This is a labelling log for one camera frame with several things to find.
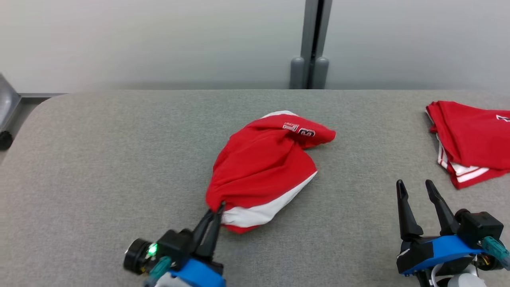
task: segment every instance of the teal cable connector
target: teal cable connector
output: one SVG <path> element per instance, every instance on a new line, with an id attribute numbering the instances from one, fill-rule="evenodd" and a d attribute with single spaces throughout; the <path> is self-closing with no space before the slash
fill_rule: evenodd
<path id="1" fill-rule="evenodd" d="M 143 283 L 144 287 L 154 287 L 161 276 L 165 275 L 170 270 L 172 259 L 168 256 L 160 258 L 159 262 L 149 272 L 149 278 Z"/>
<path id="2" fill-rule="evenodd" d="M 497 240 L 491 236 L 485 237 L 481 242 L 481 247 L 487 252 L 494 256 L 503 267 L 510 270 L 510 252 L 501 245 Z"/>

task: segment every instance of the red cloth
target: red cloth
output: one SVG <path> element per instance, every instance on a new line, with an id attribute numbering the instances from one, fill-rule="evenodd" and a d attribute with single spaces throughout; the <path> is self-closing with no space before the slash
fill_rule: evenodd
<path id="1" fill-rule="evenodd" d="M 439 162 L 451 174 L 456 188 L 510 172 L 510 111 L 438 101 L 427 106 L 427 112 L 434 122 L 430 131 L 438 134 L 446 153 Z M 471 169 L 460 174 L 452 164 Z"/>
<path id="2" fill-rule="evenodd" d="M 303 149 L 329 142 L 335 135 L 293 114 L 270 114 L 251 122 L 233 134 L 218 155 L 207 204 L 215 211 L 225 201 L 223 223 L 234 232 L 264 224 L 302 188 L 296 187 L 315 175 L 314 162 Z M 275 204 L 282 196 L 283 203 Z"/>

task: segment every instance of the white wall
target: white wall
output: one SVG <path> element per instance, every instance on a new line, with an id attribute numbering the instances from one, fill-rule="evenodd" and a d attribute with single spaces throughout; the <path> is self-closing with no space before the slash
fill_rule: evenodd
<path id="1" fill-rule="evenodd" d="M 305 0 L 2 0 L 18 92 L 288 88 Z"/>
<path id="2" fill-rule="evenodd" d="M 333 0 L 328 89 L 510 91 L 509 0 Z"/>

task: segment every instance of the gray fabric surface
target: gray fabric surface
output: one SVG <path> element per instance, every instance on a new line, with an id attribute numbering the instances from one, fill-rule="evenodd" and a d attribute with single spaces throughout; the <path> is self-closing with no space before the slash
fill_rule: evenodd
<path id="1" fill-rule="evenodd" d="M 510 109 L 481 91 L 105 91 L 50 99 L 21 128 L 2 166 L 2 274 L 8 286 L 141 286 L 122 269 L 137 237 L 194 227 L 213 162 L 250 121 L 288 109 L 335 129 L 309 150 L 319 173 L 269 224 L 222 230 L 229 286 L 418 286 L 398 274 L 395 182 L 426 235 L 439 234 L 424 181 L 454 211 L 510 224 L 510 175 L 455 190 L 436 163 L 424 113 L 435 100 Z M 510 245 L 510 228 L 503 232 Z M 508 286 L 510 272 L 482 272 Z"/>

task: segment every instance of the glowing green led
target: glowing green led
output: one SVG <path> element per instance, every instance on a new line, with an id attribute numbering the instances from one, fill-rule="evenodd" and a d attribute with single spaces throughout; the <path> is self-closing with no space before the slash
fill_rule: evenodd
<path id="1" fill-rule="evenodd" d="M 156 254 L 157 250 L 158 250 L 158 244 L 157 243 L 152 243 L 149 246 L 149 250 L 147 251 L 147 255 L 154 256 Z"/>

